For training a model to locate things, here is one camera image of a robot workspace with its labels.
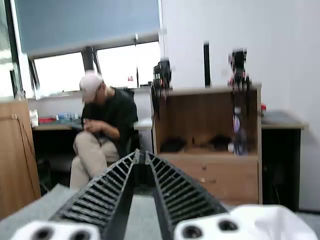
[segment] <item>black t-shirt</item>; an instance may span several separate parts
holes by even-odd
[[[119,139],[112,139],[102,131],[94,134],[96,137],[107,137],[115,145],[119,157],[126,155],[126,145],[133,132],[133,123],[138,121],[137,107],[133,98],[124,90],[114,89],[114,96],[105,101],[104,105],[88,103],[84,105],[81,122],[84,119],[104,121],[117,128]]]

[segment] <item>man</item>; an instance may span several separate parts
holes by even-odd
[[[84,131],[74,141],[77,156],[71,165],[70,187],[80,189],[101,174],[108,163],[124,157],[126,145],[138,120],[132,97],[123,90],[106,86],[100,75],[86,72],[80,81],[85,103],[81,121]]]

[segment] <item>black pole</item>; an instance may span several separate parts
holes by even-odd
[[[204,85],[206,87],[211,87],[209,42],[205,42],[203,44],[203,55],[204,55]]]

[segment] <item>white cap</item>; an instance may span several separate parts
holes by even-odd
[[[96,92],[103,83],[103,78],[93,71],[86,71],[80,81],[80,90],[82,92],[82,101],[91,103],[96,97]]]

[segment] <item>gray floor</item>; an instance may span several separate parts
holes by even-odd
[[[48,220],[74,194],[74,190],[57,185],[38,201],[0,221],[0,239],[9,240],[16,229],[33,220]],[[320,238],[320,216],[302,213],[299,213],[299,216]],[[124,239],[162,239],[156,205],[152,196],[140,194],[133,196]]]

